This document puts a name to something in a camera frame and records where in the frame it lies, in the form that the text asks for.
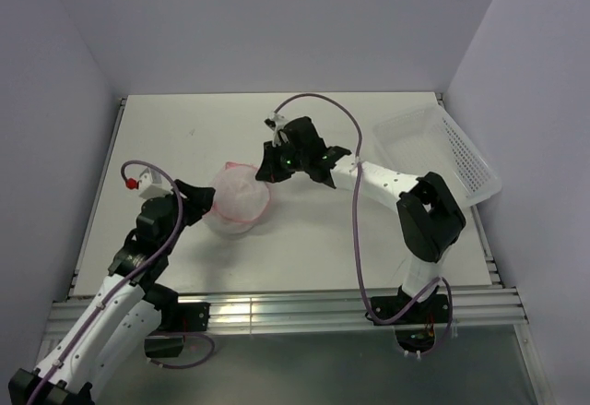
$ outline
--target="cable tie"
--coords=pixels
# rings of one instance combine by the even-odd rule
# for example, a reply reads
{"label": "cable tie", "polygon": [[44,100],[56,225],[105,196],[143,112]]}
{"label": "cable tie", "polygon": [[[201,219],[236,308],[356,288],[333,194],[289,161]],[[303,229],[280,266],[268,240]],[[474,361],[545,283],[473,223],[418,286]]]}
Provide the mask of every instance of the cable tie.
{"label": "cable tie", "polygon": [[352,168],[350,169],[350,172],[354,172],[360,165],[362,164],[362,161],[360,160],[359,156],[355,156],[354,157],[354,162],[352,164]]}

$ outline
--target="white table surface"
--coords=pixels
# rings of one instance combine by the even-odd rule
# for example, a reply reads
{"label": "white table surface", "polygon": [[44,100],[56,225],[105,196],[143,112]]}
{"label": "white table surface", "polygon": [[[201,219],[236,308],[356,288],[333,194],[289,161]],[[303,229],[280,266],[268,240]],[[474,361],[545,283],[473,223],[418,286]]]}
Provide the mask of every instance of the white table surface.
{"label": "white table surface", "polygon": [[[409,106],[436,102],[433,93],[327,93],[359,120],[362,158],[381,163],[372,126]],[[74,295],[96,293],[115,253],[134,228],[142,199],[119,175],[124,161],[151,161],[172,177],[206,186],[226,161],[259,165],[271,132],[263,121],[291,94],[130,96],[124,109]],[[327,145],[354,150],[347,117],[327,102],[305,98],[283,112],[309,115]],[[140,167],[129,174],[137,176]],[[203,222],[184,230],[159,283],[182,293],[291,292],[357,288],[352,253],[351,193],[312,182],[304,173],[272,185],[272,206],[252,230],[223,238]],[[443,275],[454,286],[488,285],[490,274],[471,212]],[[360,201],[360,244],[370,288],[401,284],[410,256],[396,213]]]}

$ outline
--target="white robotic arm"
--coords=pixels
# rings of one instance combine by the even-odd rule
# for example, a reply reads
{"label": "white robotic arm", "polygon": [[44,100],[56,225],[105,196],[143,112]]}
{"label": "white robotic arm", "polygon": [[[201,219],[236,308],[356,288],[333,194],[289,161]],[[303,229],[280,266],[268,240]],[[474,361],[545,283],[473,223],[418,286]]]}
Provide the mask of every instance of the white robotic arm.
{"label": "white robotic arm", "polygon": [[274,135],[264,145],[256,179],[277,183],[303,171],[315,182],[355,191],[361,167],[360,194],[397,212],[404,240],[413,255],[401,292],[408,300],[419,295],[418,304],[425,307],[431,303],[437,286],[431,285],[426,291],[424,287],[440,276],[446,253],[466,225],[442,177],[435,173],[418,177],[395,172],[359,161],[348,149],[327,147],[309,117],[290,121],[272,113],[265,123]]}
{"label": "white robotic arm", "polygon": [[159,185],[139,187],[147,201],[109,275],[59,345],[32,373],[21,369],[12,377],[13,405],[92,405],[119,364],[162,325],[164,313],[174,317],[178,293],[156,280],[184,227],[211,209],[215,190],[173,183],[177,195]]}

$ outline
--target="red connector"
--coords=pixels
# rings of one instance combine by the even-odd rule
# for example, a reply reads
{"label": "red connector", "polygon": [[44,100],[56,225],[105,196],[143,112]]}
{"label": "red connector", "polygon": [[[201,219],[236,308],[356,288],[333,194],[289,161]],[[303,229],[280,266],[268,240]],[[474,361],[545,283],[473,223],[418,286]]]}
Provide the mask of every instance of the red connector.
{"label": "red connector", "polygon": [[129,177],[125,181],[125,186],[130,190],[137,190],[137,188],[139,188],[139,182],[136,181],[133,177]]}

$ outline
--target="clear plastic container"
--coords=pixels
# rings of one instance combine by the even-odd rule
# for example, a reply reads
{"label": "clear plastic container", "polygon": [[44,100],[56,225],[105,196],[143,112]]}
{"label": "clear plastic container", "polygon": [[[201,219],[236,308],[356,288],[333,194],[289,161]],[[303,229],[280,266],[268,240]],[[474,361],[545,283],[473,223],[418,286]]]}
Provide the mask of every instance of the clear plastic container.
{"label": "clear plastic container", "polygon": [[440,174],[462,208],[502,189],[498,174],[440,105],[408,108],[377,124],[373,134],[387,166],[401,173]]}

